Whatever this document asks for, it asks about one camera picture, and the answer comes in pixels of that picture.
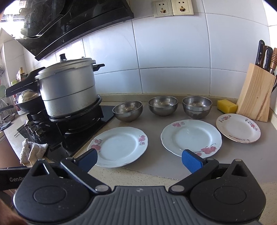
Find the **pink flower plate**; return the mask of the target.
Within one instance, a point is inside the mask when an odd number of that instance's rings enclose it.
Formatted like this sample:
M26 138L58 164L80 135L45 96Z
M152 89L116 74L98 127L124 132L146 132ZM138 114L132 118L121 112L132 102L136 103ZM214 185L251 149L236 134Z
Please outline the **pink flower plate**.
M222 146L220 132L201 120L180 120L167 125L161 135L162 145L176 156L190 150L202 158L216 154Z
M96 136L88 149L98 153L96 165L117 168L128 165L140 158L148 147L147 135L138 128L118 127Z

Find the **steel bowl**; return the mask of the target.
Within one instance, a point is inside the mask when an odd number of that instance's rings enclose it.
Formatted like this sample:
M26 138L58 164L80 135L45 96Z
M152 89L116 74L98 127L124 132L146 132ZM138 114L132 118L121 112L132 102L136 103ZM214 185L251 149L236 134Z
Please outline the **steel bowl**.
M190 118L202 119L210 113L212 101L202 96L188 96L182 100L182 106Z
M142 114L143 104L140 101L127 101L115 106L112 112L118 120L132 122Z
M178 100L172 96L157 96L148 101L149 110L161 117L173 114L178 108Z

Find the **multicolour flower rimmed plate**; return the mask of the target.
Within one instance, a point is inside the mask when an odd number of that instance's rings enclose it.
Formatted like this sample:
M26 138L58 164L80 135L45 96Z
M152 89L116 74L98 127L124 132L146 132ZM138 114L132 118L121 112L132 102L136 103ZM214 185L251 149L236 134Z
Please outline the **multicolour flower rimmed plate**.
M238 143L254 143L261 137L261 130L253 120L235 113L219 116L216 127L225 137Z

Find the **black gas stove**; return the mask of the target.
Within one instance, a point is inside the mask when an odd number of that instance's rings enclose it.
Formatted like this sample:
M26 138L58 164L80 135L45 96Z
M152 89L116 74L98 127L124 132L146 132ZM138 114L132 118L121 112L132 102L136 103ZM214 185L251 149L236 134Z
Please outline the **black gas stove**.
M46 110L37 115L27 114L28 124L17 131L31 142L47 144L45 157L60 161L74 156L113 117L113 106L99 105L80 117L53 122L46 118Z

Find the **white dish cloth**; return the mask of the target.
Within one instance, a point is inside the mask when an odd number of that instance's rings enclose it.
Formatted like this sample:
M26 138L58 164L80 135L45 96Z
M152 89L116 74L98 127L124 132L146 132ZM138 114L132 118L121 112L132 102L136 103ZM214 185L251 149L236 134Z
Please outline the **white dish cloth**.
M28 163L34 165L38 159L43 158L48 148L48 144L31 142L28 138L22 142L22 146L19 159L20 163L24 165Z

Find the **yellow sponge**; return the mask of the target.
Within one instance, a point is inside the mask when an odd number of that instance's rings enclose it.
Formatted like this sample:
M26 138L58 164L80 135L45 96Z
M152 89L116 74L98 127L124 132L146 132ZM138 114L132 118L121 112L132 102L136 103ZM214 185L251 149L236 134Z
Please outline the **yellow sponge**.
M222 99L217 101L217 109L224 114L227 113L236 113L238 106L234 104L233 102L227 100L227 99Z

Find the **silver pressure cooker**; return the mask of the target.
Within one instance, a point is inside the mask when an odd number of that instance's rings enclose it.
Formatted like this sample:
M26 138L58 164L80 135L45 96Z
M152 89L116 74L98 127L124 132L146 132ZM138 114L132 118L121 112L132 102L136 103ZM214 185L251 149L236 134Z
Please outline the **silver pressure cooker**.
M97 100L94 72L105 65L91 58L68 60L65 54L60 60L30 72L23 81L7 88L6 96L27 89L39 92L52 118L66 117L93 105Z

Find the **wooden knife block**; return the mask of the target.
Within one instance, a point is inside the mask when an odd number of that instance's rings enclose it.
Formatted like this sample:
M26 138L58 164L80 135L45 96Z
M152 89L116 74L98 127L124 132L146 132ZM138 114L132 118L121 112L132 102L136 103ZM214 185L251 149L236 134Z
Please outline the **wooden knife block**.
M236 105L236 113L252 120L267 122L270 96L276 77L263 68L249 64L247 76Z

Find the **black range hood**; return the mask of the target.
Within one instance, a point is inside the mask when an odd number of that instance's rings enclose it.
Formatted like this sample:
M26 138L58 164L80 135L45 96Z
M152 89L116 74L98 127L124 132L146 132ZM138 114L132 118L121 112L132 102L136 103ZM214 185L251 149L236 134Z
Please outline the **black range hood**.
M97 30L134 18L127 1L27 1L15 39L41 60Z

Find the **right wall socket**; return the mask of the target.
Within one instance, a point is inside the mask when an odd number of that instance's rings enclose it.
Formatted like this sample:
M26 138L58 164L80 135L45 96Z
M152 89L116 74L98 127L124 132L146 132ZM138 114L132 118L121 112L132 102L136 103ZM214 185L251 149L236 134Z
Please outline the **right wall socket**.
M194 15L191 0L172 0L173 15Z

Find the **wall socket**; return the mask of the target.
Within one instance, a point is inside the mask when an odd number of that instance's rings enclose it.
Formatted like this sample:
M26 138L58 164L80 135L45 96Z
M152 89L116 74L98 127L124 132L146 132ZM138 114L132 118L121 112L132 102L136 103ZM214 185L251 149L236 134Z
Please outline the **wall socket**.
M173 15L194 15L191 0L172 0Z
M171 1L153 1L152 9L155 18L173 16Z

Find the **left wall socket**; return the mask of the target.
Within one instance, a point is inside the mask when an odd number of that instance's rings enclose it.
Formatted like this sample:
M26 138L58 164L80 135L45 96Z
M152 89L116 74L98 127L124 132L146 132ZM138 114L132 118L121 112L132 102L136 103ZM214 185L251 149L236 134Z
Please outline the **left wall socket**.
M155 18L173 16L171 1L153 1L152 9Z

